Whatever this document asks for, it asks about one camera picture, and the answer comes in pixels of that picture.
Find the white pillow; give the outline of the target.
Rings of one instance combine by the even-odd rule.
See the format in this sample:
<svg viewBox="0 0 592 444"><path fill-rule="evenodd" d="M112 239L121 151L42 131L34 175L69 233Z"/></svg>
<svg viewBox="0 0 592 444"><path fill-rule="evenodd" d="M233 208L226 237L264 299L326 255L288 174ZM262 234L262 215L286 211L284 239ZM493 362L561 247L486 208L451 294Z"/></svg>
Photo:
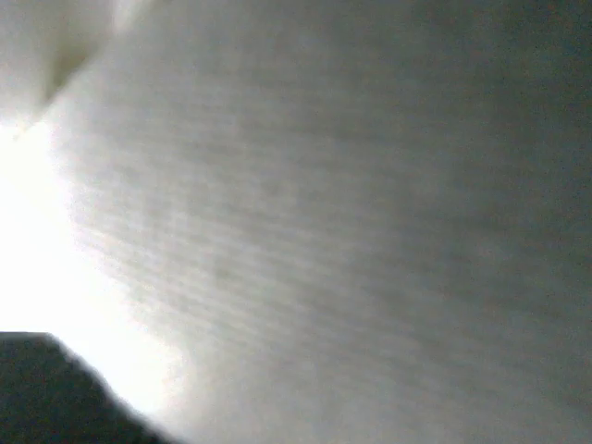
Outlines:
<svg viewBox="0 0 592 444"><path fill-rule="evenodd" d="M188 443L591 439L587 1L5 1L1 326Z"/></svg>

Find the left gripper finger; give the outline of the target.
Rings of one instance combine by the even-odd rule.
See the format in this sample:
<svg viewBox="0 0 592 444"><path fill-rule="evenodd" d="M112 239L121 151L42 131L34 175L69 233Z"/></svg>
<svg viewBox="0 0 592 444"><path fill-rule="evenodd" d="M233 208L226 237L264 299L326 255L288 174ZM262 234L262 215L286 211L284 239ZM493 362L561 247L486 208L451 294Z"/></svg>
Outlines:
<svg viewBox="0 0 592 444"><path fill-rule="evenodd" d="M3 443L171 443L49 334L1 333Z"/></svg>

